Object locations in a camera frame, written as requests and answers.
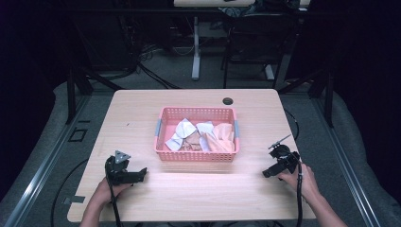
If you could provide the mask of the white desk top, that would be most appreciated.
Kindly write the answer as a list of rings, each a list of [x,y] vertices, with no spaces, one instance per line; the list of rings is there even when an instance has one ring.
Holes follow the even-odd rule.
[[[181,8],[218,8],[247,7],[255,0],[173,0],[175,7]]]

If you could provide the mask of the black metal stand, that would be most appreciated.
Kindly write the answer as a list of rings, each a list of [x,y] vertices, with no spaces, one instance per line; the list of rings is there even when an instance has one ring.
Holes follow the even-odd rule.
[[[289,91],[301,86],[307,81],[312,80],[312,85],[308,90],[308,95],[311,98],[318,98],[322,92],[324,94],[323,117],[330,128],[333,128],[332,111],[333,111],[333,96],[334,96],[334,77],[328,69],[319,69],[316,72],[307,75],[303,78],[296,79],[290,85],[278,90],[279,94],[285,94]]]
[[[114,91],[122,90],[121,86],[103,78],[94,70],[84,66],[73,65],[66,76],[68,104],[68,116],[66,124],[70,124],[77,114],[76,89],[79,89],[84,96],[90,96],[94,91],[94,88],[90,84],[88,77],[100,82]]]

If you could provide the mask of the black chair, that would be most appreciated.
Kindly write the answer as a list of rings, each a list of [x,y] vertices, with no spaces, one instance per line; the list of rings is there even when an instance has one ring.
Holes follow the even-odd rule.
[[[227,42],[220,69],[223,87],[227,87],[229,64],[275,65],[275,87],[286,50],[296,35],[299,22],[283,12],[258,12],[233,18],[227,32]]]

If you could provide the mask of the person's right hand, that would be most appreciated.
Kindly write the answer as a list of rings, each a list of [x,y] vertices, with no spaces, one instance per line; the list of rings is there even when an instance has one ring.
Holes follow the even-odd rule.
[[[301,176],[301,194],[309,204],[312,204],[320,195],[319,188],[317,186],[312,169],[304,163],[300,163],[300,167],[302,173],[299,173],[298,171],[294,171],[293,173],[285,171],[279,173],[278,178],[280,180],[284,180],[292,189],[297,190],[298,177]]]

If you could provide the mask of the white flat paper piece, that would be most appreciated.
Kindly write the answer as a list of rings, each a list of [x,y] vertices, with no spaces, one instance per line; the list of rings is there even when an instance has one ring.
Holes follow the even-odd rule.
[[[201,135],[204,134],[210,134],[211,136],[214,135],[214,125],[211,121],[200,122],[196,125],[196,127]]]

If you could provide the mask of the orange crumpled cloth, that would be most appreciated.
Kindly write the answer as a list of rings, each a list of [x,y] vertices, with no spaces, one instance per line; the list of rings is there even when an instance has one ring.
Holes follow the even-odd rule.
[[[220,123],[211,132],[205,132],[202,136],[211,151],[233,152],[235,150],[234,135],[232,124]]]

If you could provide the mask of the brown crumpled paper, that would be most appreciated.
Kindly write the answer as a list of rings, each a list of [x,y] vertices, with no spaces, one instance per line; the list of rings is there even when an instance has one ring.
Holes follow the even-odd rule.
[[[200,143],[201,135],[198,131],[183,139],[183,144],[180,151],[201,151]]]

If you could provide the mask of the aluminium floor rail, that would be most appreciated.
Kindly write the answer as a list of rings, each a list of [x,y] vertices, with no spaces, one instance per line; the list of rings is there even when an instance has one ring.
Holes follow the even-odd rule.
[[[314,109],[323,124],[324,130],[328,134],[331,144],[334,147],[334,154],[340,166],[341,173],[343,174],[343,177],[347,182],[349,190],[354,198],[354,201],[365,222],[366,227],[382,227],[371,203],[368,200],[365,190],[363,189],[357,178],[357,175],[348,159],[345,149],[337,136],[336,130],[334,128],[331,128],[326,122],[323,114],[322,103],[315,98],[311,98],[311,103],[314,106]]]
[[[78,227],[67,218],[78,184],[93,148],[100,117],[92,114],[96,98],[84,96],[77,115],[64,123],[58,101],[41,138],[17,182],[0,202],[0,227]]]

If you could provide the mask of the white desk leg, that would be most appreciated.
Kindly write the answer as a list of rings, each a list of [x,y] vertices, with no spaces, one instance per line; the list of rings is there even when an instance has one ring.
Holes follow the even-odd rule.
[[[199,20],[197,17],[194,18],[194,56],[192,65],[192,76],[193,80],[200,78],[200,67],[201,67],[201,53],[200,53],[200,37],[199,37]]]

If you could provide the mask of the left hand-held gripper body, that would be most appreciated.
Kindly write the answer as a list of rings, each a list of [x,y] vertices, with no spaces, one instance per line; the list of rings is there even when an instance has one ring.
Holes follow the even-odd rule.
[[[132,183],[130,174],[127,171],[130,155],[116,150],[114,155],[110,156],[105,163],[106,179],[111,185],[120,185],[122,183]]]

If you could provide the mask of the small white crumpled paper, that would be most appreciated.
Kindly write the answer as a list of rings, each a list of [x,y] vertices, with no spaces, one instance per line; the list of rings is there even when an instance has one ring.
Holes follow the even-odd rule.
[[[170,139],[165,141],[165,145],[172,151],[178,151],[183,145],[183,139],[174,133]]]

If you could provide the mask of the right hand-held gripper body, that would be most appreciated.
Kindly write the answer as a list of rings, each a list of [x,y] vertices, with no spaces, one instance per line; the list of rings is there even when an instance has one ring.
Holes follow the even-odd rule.
[[[282,165],[284,169],[293,173],[299,164],[300,155],[297,151],[291,151],[288,146],[282,145],[282,142],[288,137],[289,135],[270,146],[270,156],[276,159],[276,164]]]

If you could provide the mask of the grey tape strip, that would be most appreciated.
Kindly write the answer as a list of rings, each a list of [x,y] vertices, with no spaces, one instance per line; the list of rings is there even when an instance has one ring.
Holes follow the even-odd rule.
[[[72,203],[83,203],[85,200],[82,196],[65,197],[62,201],[63,204],[71,205]]]

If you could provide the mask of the pink plastic basket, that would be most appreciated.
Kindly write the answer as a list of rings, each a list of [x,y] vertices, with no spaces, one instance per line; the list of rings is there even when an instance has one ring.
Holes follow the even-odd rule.
[[[233,152],[218,151],[172,151],[165,141],[175,133],[176,126],[188,119],[195,127],[200,122],[211,121],[214,127],[220,123],[229,123],[234,127],[235,150]],[[236,112],[232,108],[221,107],[164,107],[156,126],[154,150],[162,161],[186,162],[232,162],[239,152],[239,135]]]

